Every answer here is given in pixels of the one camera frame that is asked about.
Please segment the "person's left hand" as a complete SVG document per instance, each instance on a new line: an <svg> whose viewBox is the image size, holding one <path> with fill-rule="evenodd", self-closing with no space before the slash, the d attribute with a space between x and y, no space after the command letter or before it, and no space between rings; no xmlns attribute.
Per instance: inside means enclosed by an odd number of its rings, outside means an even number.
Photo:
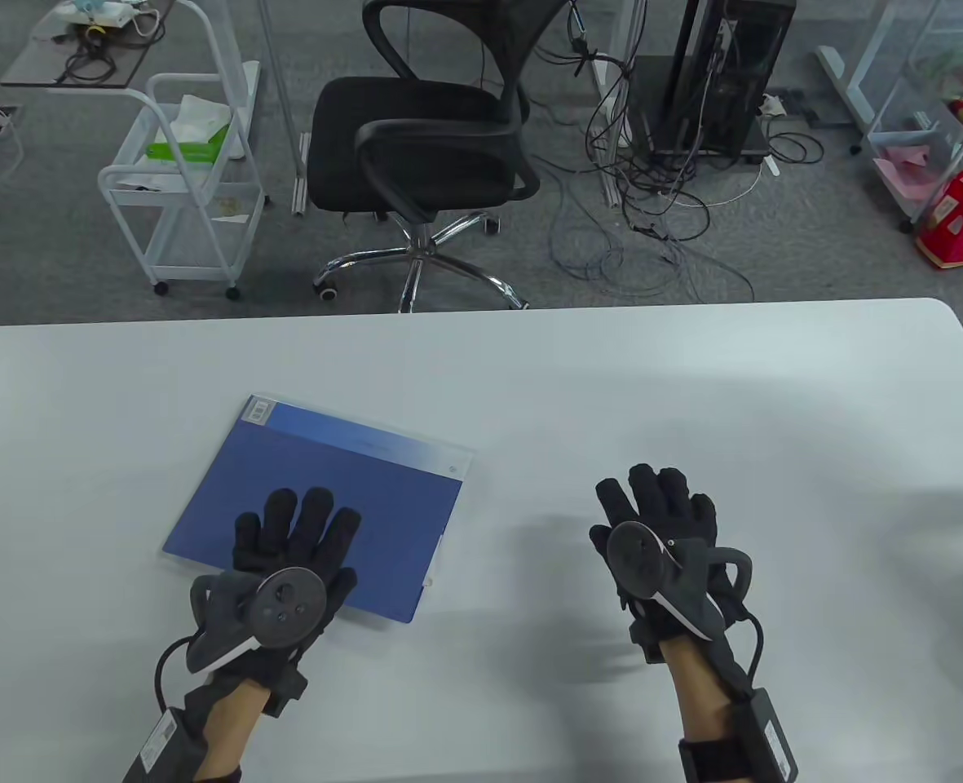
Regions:
<svg viewBox="0 0 963 783"><path fill-rule="evenodd" d="M360 522L320 486L303 496L278 489L262 514L236 518L232 569L195 578L190 590L197 632L186 663L208 679L184 698L187 716L205 719L247 682L266 691L270 717L303 695L303 654L357 585L346 558Z"/></svg>

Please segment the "person's right hand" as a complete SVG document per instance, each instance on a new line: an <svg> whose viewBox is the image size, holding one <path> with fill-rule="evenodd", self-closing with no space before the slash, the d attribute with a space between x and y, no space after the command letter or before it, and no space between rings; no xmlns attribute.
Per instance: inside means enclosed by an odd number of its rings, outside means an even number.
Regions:
<svg viewBox="0 0 963 783"><path fill-rule="evenodd" d="M716 508L693 493L675 467L628 471L629 492L608 478L595 492L607 522L590 527L590 543L611 572L630 640L650 664L664 663L661 643L683 636L714 641L747 613L752 560L717 545Z"/></svg>

